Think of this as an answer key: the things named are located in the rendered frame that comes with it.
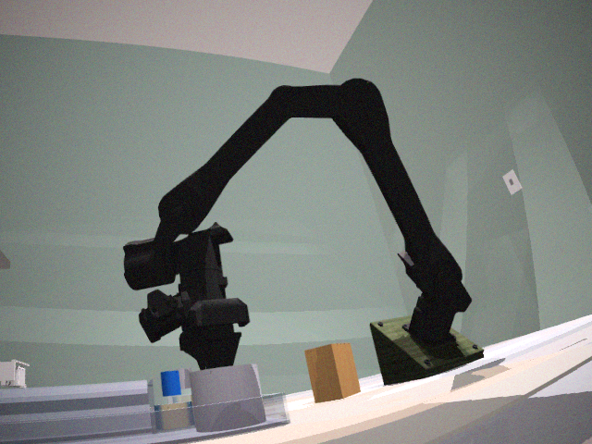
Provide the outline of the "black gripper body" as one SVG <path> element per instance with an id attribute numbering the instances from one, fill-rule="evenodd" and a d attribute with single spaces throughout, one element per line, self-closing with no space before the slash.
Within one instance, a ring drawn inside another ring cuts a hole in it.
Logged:
<path id="1" fill-rule="evenodd" d="M 226 298 L 227 277 L 214 269 L 193 270 L 180 278 L 193 303 L 183 326 L 189 330 L 179 335 L 179 349 L 192 347 L 190 337 L 235 332 L 233 324 L 245 327 L 250 323 L 247 305 L 239 298 Z M 186 321 L 187 320 L 187 321 Z"/>

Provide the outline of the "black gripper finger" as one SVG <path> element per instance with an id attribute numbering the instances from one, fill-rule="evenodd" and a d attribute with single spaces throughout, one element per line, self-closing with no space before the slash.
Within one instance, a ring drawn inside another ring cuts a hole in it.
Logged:
<path id="1" fill-rule="evenodd" d="M 203 355 L 206 369 L 234 364 L 241 332 L 190 337 L 188 342 Z"/>
<path id="2" fill-rule="evenodd" d="M 205 369 L 204 358 L 199 351 L 197 351 L 194 347 L 184 347 L 184 352 L 196 359 L 201 371 Z"/>

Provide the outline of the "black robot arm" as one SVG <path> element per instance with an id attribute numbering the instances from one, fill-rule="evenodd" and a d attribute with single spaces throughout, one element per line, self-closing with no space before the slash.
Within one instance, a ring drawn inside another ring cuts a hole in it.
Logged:
<path id="1" fill-rule="evenodd" d="M 453 317 L 465 312 L 472 298 L 462 284 L 462 270 L 437 237 L 408 173 L 391 140 L 389 118 L 380 90 L 353 78 L 339 85 L 282 85 L 257 108 L 213 157 L 158 205 L 161 219 L 155 238 L 123 246 L 124 277 L 133 290 L 172 284 L 176 275 L 199 269 L 223 273 L 219 245 L 233 242 L 214 222 L 196 230 L 229 180 L 291 117 L 332 118 L 363 156 L 404 238 L 398 256 L 406 274 L 423 292 L 411 323 L 402 326 L 431 348 L 456 340 Z M 193 232 L 193 233 L 192 233 Z M 189 234 L 189 235 L 188 235 Z M 174 241 L 179 235 L 188 238 Z M 147 294 L 148 308 L 139 313 L 142 329 L 155 343 L 179 327 L 193 303 L 179 283 L 175 296 L 160 290 Z"/>

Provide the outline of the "brown block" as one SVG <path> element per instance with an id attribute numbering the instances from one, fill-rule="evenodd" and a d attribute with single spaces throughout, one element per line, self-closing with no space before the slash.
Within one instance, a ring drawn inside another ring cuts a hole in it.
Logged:
<path id="1" fill-rule="evenodd" d="M 305 350 L 314 404 L 360 393 L 351 344 L 330 344 Z"/>

